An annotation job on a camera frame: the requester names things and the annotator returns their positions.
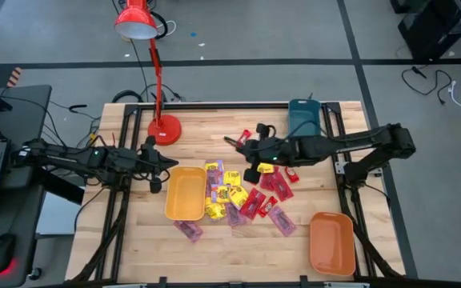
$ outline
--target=concrete floor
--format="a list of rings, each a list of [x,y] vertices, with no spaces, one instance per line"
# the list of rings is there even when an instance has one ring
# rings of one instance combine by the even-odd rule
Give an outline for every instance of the concrete floor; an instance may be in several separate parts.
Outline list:
[[[394,14],[387,0],[344,2],[360,58],[410,57],[397,31],[401,16]],[[172,35],[159,41],[163,61],[197,61],[201,57],[351,59],[338,0],[158,0],[156,11],[178,25]],[[120,90],[143,89],[139,68],[43,69],[47,66],[40,63],[89,62],[90,66],[136,61],[132,46],[114,32],[115,16],[109,1],[4,2],[0,11],[0,64],[8,65],[0,66],[0,74],[8,75],[2,70],[12,66],[37,63],[36,69],[24,70],[19,86],[50,84],[51,100],[67,106],[87,104],[86,112],[99,116],[103,104]],[[137,47],[140,58],[148,60],[148,44],[137,42]],[[455,56],[447,53],[445,58],[461,58],[461,40],[450,51]],[[310,93],[322,101],[363,101],[353,65],[226,63],[166,66],[163,79],[188,101],[288,100]],[[424,97],[410,90],[400,77],[409,68],[363,67],[379,123],[401,122],[410,129],[418,148],[409,160],[392,162],[418,275],[461,281],[461,108],[447,93],[443,93],[447,104],[441,106],[434,94]],[[437,69],[457,81],[456,95],[461,101],[461,65],[430,66],[424,73],[433,79]],[[145,70],[149,84],[153,83],[153,69]],[[433,85],[420,77],[407,77],[421,90]],[[76,145],[88,129],[87,119],[56,106],[50,106],[50,112],[65,142]],[[47,209],[61,210],[62,205],[55,202]],[[41,221],[62,221],[54,211],[49,212]],[[46,242],[39,244],[36,261],[46,272],[42,279],[25,286],[63,280],[70,239],[41,241]]]

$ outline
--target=computer mouse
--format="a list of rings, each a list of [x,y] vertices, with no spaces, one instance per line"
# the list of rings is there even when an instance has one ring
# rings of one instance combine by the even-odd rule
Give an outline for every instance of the computer mouse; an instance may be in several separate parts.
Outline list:
[[[0,272],[8,268],[14,256],[15,238],[10,233],[0,235]]]

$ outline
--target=white cable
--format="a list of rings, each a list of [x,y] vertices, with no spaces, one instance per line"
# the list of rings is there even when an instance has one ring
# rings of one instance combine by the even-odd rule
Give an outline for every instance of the white cable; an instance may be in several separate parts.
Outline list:
[[[456,99],[455,99],[455,85],[456,85],[456,81],[453,81],[451,83],[451,87],[447,88],[447,92],[449,92],[449,95],[451,96],[451,100],[453,100],[453,102],[456,105],[461,107],[461,104],[458,101],[456,101]]]
[[[175,23],[174,20],[168,20],[168,21],[166,21],[166,24],[168,24],[168,22],[174,23],[174,29],[172,29],[172,31],[168,32],[165,36],[172,35],[172,33],[174,33],[175,30],[177,29],[177,23]]]

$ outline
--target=black desk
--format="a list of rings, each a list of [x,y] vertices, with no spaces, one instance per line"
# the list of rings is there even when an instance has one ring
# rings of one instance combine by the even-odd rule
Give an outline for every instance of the black desk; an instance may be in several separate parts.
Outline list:
[[[4,95],[47,107],[50,92],[50,86],[30,86],[8,89]],[[18,150],[25,140],[40,136],[46,113],[32,103],[12,99],[5,101],[14,109],[0,113],[0,131],[12,141],[12,150]],[[0,190],[0,235],[7,233],[10,226],[10,232],[17,235],[14,260],[8,270],[0,273],[0,287],[22,285],[33,261],[35,230],[45,192],[43,186],[27,186],[30,175],[31,168],[12,169],[4,176],[2,186],[24,188]]]

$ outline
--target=yellow bowl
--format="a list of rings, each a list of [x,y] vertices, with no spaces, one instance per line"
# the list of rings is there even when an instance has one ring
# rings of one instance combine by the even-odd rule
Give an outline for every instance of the yellow bowl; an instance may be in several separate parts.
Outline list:
[[[172,220],[197,221],[204,216],[206,171],[175,167],[170,172],[165,215]]]

